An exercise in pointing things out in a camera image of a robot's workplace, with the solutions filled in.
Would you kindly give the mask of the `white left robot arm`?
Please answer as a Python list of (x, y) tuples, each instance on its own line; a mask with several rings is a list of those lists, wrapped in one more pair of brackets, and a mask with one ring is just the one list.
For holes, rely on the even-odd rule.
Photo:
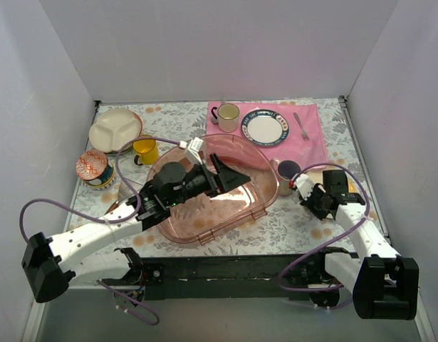
[(216, 197), (250, 182), (250, 177), (210, 156), (213, 172), (200, 162), (186, 170), (168, 162), (135, 195), (97, 221), (71, 232), (27, 241), (21, 262), (34, 298), (46, 303), (66, 292), (70, 282), (117, 280), (133, 285), (145, 275), (141, 258), (124, 248), (109, 259), (92, 255), (116, 241), (139, 234), (170, 218), (172, 207), (205, 194)]

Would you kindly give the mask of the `cream divided plate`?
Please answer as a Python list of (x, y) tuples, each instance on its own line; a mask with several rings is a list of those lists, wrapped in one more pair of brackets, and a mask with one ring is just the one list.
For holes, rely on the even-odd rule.
[(104, 153), (116, 152), (142, 132), (140, 117), (131, 110), (113, 108), (103, 113), (90, 127), (89, 141)]

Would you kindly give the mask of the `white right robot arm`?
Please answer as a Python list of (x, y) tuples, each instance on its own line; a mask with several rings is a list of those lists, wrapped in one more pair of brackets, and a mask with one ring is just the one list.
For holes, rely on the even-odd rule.
[(321, 283), (336, 278), (352, 294), (360, 318), (412, 320), (417, 312), (419, 267), (403, 257), (367, 216), (367, 202), (350, 192), (343, 170), (326, 170), (315, 183), (302, 173), (293, 182), (307, 207), (317, 218), (331, 216), (352, 242), (357, 257), (331, 252), (313, 265)]

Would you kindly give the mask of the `pink transparent plastic bin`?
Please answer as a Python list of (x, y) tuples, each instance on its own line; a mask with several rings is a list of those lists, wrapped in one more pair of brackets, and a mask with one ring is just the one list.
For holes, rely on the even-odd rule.
[(279, 182), (270, 161), (248, 140), (224, 133), (205, 135), (202, 140), (199, 155), (208, 170), (215, 171), (210, 160), (210, 155), (215, 153), (230, 168), (248, 175), (251, 181), (217, 197), (202, 194), (170, 210), (171, 217), (157, 228), (171, 242), (188, 247), (205, 245), (234, 228), (266, 216), (266, 210), (279, 193)]

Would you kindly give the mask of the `cream yellow floral plate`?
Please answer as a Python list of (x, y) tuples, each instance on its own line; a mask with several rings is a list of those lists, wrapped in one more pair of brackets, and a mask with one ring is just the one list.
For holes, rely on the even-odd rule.
[[(309, 176), (314, 183), (323, 184), (323, 172), (321, 170), (309, 171), (307, 172), (307, 176)], [(347, 180), (348, 180), (348, 191), (357, 192), (358, 188), (354, 180), (348, 175), (347, 175)]]

